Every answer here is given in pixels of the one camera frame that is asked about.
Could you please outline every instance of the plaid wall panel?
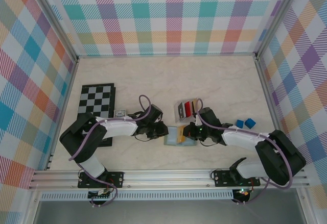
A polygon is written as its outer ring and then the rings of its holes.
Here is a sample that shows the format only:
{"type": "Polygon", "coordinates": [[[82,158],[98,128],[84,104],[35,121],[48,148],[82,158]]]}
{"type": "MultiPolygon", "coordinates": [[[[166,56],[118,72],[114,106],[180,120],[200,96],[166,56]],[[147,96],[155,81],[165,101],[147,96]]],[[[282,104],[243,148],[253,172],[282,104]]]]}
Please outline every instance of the plaid wall panel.
{"type": "Polygon", "coordinates": [[[73,61],[36,0],[0,0],[0,223],[18,223],[45,161],[73,61]]]}
{"type": "Polygon", "coordinates": [[[98,56],[252,53],[281,0],[55,1],[76,51],[98,56]]]}
{"type": "Polygon", "coordinates": [[[327,219],[327,0],[294,0],[261,63],[283,129],[327,219]]]}
{"type": "Polygon", "coordinates": [[[266,22],[265,28],[263,29],[263,31],[262,31],[262,33],[260,35],[260,38],[259,38],[257,44],[255,45],[255,48],[254,48],[255,53],[258,52],[259,47],[260,47],[263,39],[265,38],[268,29],[270,28],[270,26],[272,24],[272,21],[274,20],[277,12],[279,11],[279,9],[280,9],[280,7],[282,5],[282,2],[283,2],[283,0],[277,0],[277,3],[276,3],[274,9],[272,10],[272,12],[270,14],[270,16],[268,18],[268,21],[266,22]]]}

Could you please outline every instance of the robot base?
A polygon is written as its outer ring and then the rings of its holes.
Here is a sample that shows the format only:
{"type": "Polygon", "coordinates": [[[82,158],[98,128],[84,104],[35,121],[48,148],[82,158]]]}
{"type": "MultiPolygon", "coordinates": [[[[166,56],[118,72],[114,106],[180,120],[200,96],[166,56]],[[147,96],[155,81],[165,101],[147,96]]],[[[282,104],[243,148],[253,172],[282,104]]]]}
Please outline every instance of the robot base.
{"type": "MultiPolygon", "coordinates": [[[[99,180],[113,184],[117,188],[123,187],[124,173],[120,171],[105,172],[98,177],[99,180]]],[[[79,174],[78,188],[107,188],[106,184],[97,182],[88,177],[84,172],[79,174]]]]}
{"type": "Polygon", "coordinates": [[[237,183],[230,177],[229,170],[215,170],[212,173],[213,180],[215,180],[216,187],[258,187],[260,186],[260,180],[255,177],[248,179],[240,179],[237,183]]]}

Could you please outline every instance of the black and white checkered board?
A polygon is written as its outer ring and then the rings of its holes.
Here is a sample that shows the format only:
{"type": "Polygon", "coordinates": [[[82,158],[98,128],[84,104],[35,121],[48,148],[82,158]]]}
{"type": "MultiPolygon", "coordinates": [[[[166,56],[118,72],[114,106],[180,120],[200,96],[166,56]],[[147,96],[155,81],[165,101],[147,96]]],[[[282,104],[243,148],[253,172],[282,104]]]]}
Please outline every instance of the black and white checkered board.
{"type": "MultiPolygon", "coordinates": [[[[83,85],[77,117],[90,112],[96,117],[112,118],[116,88],[114,84],[83,85]]],[[[102,141],[100,146],[111,146],[112,138],[102,141]]]]}

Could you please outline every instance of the blue cube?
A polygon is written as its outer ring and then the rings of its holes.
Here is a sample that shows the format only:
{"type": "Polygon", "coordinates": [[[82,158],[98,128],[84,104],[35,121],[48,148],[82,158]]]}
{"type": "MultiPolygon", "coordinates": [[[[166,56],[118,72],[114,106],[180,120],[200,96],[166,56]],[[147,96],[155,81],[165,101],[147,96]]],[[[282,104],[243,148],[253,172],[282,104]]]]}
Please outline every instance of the blue cube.
{"type": "Polygon", "coordinates": [[[244,121],[243,120],[237,120],[236,121],[236,126],[238,127],[238,128],[243,128],[243,125],[244,125],[244,121]]]}
{"type": "Polygon", "coordinates": [[[256,122],[255,122],[253,119],[248,118],[248,119],[245,121],[244,124],[245,124],[249,129],[252,129],[252,128],[255,126],[256,122]]]}

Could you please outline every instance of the purple cable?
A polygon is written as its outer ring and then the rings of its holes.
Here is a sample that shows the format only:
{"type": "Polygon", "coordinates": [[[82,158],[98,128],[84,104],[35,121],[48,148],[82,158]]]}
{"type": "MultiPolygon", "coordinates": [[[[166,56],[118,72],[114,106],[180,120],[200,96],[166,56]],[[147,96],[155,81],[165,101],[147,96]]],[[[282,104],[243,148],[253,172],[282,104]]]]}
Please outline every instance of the purple cable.
{"type": "Polygon", "coordinates": [[[281,155],[282,159],[284,160],[284,162],[286,164],[288,175],[290,177],[289,183],[288,183],[287,186],[280,186],[278,184],[270,182],[270,179],[266,180],[264,178],[261,178],[263,181],[265,181],[267,183],[266,186],[264,187],[264,189],[262,190],[262,192],[267,189],[269,184],[275,186],[276,188],[283,189],[283,190],[289,189],[291,187],[291,185],[293,183],[293,175],[292,175],[291,166],[290,166],[289,162],[287,161],[287,158],[286,158],[285,154],[283,153],[283,151],[281,150],[281,148],[273,140],[271,140],[267,136],[264,136],[264,135],[262,135],[260,133],[256,133],[256,132],[252,132],[252,131],[247,131],[247,130],[242,130],[242,129],[234,129],[234,128],[223,128],[223,127],[210,125],[209,123],[207,123],[206,121],[203,120],[203,118],[201,117],[201,115],[199,113],[199,111],[203,108],[203,101],[200,98],[198,98],[198,100],[197,100],[197,108],[198,108],[199,101],[201,102],[201,108],[197,110],[197,115],[199,116],[199,119],[201,120],[201,122],[203,124],[205,124],[206,126],[211,127],[213,129],[217,129],[217,130],[236,131],[236,132],[241,132],[241,133],[245,133],[245,134],[249,134],[249,135],[259,136],[259,137],[264,138],[265,140],[267,140],[269,143],[271,143],[278,150],[279,154],[281,155]]]}
{"type": "Polygon", "coordinates": [[[102,205],[96,205],[95,203],[93,203],[93,199],[95,198],[95,197],[93,197],[93,198],[91,198],[91,203],[93,204],[93,206],[96,206],[96,207],[102,207],[102,206],[106,206],[106,205],[109,205],[117,196],[118,196],[118,189],[117,189],[117,187],[114,185],[114,184],[111,184],[111,183],[108,183],[108,182],[104,182],[104,181],[101,181],[101,180],[99,180],[99,179],[97,179],[97,178],[95,178],[95,177],[93,177],[93,176],[91,176],[84,168],[83,168],[83,166],[82,165],[80,165],[80,164],[77,164],[78,166],[80,166],[81,167],[81,169],[82,170],[84,170],[84,172],[85,172],[85,174],[87,174],[87,176],[88,177],[90,177],[92,180],[94,180],[94,181],[97,181],[97,182],[100,182],[100,183],[102,183],[102,184],[106,184],[106,185],[108,185],[109,187],[112,187],[115,191],[116,191],[116,193],[114,194],[114,196],[113,196],[113,198],[111,199],[111,200],[108,200],[108,201],[106,201],[104,204],[102,204],[102,205]]]}
{"type": "MultiPolygon", "coordinates": [[[[141,107],[142,107],[142,109],[143,109],[144,111],[145,111],[145,109],[144,109],[144,107],[143,107],[143,105],[142,105],[141,97],[145,97],[145,98],[148,100],[148,102],[149,102],[149,109],[148,109],[148,111],[146,112],[145,115],[143,115],[143,116],[140,117],[140,118],[136,118],[136,119],[108,118],[108,119],[104,119],[104,120],[101,120],[101,121],[95,123],[95,124],[92,126],[92,128],[87,132],[87,135],[85,136],[85,138],[84,138],[82,144],[80,145],[80,147],[78,148],[78,150],[74,153],[74,155],[71,156],[71,158],[69,159],[69,161],[73,160],[74,158],[76,158],[76,157],[78,156],[78,154],[82,151],[84,145],[86,144],[88,138],[90,137],[90,134],[92,133],[92,131],[93,131],[93,130],[98,126],[98,125],[100,125],[101,123],[104,123],[104,122],[106,122],[106,121],[113,121],[113,120],[123,120],[123,121],[133,122],[133,121],[139,121],[139,120],[142,120],[142,119],[144,119],[145,117],[147,117],[147,116],[149,115],[149,113],[150,113],[150,110],[151,110],[151,101],[150,101],[150,99],[149,99],[146,95],[140,95],[140,96],[138,97],[139,104],[141,105],[141,107]]],[[[91,175],[90,175],[90,174],[89,174],[89,173],[88,173],[88,172],[87,172],[87,171],[82,167],[82,165],[80,165],[80,164],[77,164],[77,165],[78,165],[81,169],[83,169],[84,172],[85,172],[85,174],[86,174],[88,177],[90,177],[92,180],[97,181],[97,182],[100,182],[100,183],[102,183],[102,184],[106,184],[106,185],[112,187],[112,188],[116,191],[116,193],[115,193],[115,195],[113,196],[113,198],[112,198],[111,200],[109,200],[109,201],[106,201],[106,202],[105,202],[104,204],[102,204],[102,205],[96,205],[96,204],[93,202],[94,197],[91,198],[91,203],[93,204],[93,206],[101,207],[101,206],[106,206],[106,205],[109,205],[110,203],[112,203],[112,201],[113,201],[113,200],[118,196],[118,189],[116,188],[116,186],[114,186],[114,185],[111,184],[111,183],[101,181],[101,180],[99,180],[99,179],[97,179],[97,178],[91,176],[91,175]]]]}
{"type": "Polygon", "coordinates": [[[84,138],[82,144],[80,145],[80,147],[77,149],[77,151],[74,153],[74,155],[72,155],[72,156],[69,158],[69,161],[71,161],[71,160],[73,160],[74,158],[76,158],[77,155],[82,151],[82,149],[83,149],[84,145],[86,144],[88,138],[90,137],[92,131],[93,131],[93,130],[98,126],[98,125],[100,125],[100,124],[102,124],[102,123],[104,123],[104,122],[106,122],[106,121],[116,121],[116,120],[123,120],[123,121],[127,121],[127,122],[133,122],[133,121],[139,121],[139,120],[142,120],[142,119],[144,119],[145,117],[147,117],[147,116],[149,115],[149,113],[150,113],[150,110],[151,110],[151,101],[150,101],[150,99],[149,99],[146,95],[140,95],[140,96],[138,97],[138,101],[139,101],[139,103],[140,103],[140,105],[141,105],[141,107],[142,107],[143,110],[145,110],[145,109],[144,109],[144,107],[143,107],[143,105],[142,105],[141,97],[145,97],[145,98],[148,100],[148,102],[149,102],[149,109],[148,109],[148,111],[146,112],[145,115],[143,115],[143,116],[140,117],[140,118],[136,118],[136,119],[107,118],[107,119],[104,119],[104,120],[101,120],[101,121],[95,123],[95,124],[92,126],[92,128],[87,132],[87,134],[86,134],[86,136],[85,136],[85,138],[84,138]]]}

